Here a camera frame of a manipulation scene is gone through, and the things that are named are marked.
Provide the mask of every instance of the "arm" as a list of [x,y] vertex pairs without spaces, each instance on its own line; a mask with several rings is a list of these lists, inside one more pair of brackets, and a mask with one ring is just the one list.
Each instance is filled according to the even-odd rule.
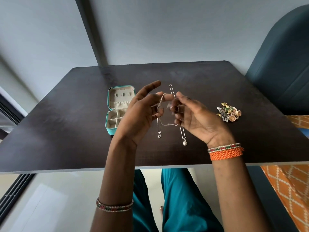
[[[111,141],[103,175],[99,201],[109,206],[128,205],[132,202],[135,152],[153,120],[163,115],[153,106],[163,96],[163,92],[149,94],[161,85],[155,81],[144,86],[132,99],[129,108],[119,123]],[[172,94],[165,94],[163,101],[172,100]],[[132,210],[126,212],[105,212],[96,208],[91,232],[132,231]]]
[[[208,148],[236,143],[222,120],[199,101],[176,94],[171,110],[176,124],[204,141]],[[267,216],[241,157],[213,161],[226,232],[271,231]]]

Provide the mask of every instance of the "person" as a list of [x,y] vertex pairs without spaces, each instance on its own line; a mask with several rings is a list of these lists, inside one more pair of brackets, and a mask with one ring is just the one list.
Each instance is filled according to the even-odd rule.
[[[110,144],[91,232],[158,231],[145,179],[140,170],[134,170],[134,164],[138,144],[152,121],[164,113],[155,106],[162,97],[163,101],[171,101],[175,124],[204,141],[208,148],[235,143],[224,122],[199,101],[180,92],[176,98],[163,92],[149,94],[160,85],[160,81],[155,81],[144,86],[132,99],[117,128]],[[242,157],[213,160],[212,165],[223,227],[187,169],[162,169],[163,231],[223,231],[223,228],[228,232],[271,231]]]

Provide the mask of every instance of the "orange woven thread bracelet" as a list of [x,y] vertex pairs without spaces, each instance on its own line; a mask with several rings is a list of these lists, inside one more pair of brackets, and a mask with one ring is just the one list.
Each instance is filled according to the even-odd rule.
[[230,158],[241,156],[243,154],[242,151],[243,151],[242,147],[236,147],[233,149],[226,149],[222,151],[211,152],[209,153],[209,155],[211,156],[211,161],[225,160],[225,159],[230,159]]

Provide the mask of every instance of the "teal pants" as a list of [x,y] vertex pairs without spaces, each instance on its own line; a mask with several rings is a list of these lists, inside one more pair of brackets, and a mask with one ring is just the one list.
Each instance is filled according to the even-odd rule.
[[[164,193],[163,231],[223,231],[188,169],[162,169]],[[152,214],[145,178],[135,170],[133,190],[134,232],[158,231]]]

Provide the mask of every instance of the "person's right hand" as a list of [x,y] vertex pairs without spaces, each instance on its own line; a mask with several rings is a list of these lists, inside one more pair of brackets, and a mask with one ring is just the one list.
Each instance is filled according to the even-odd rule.
[[175,113],[175,124],[204,141],[208,148],[235,143],[226,124],[199,101],[177,92],[170,109]]

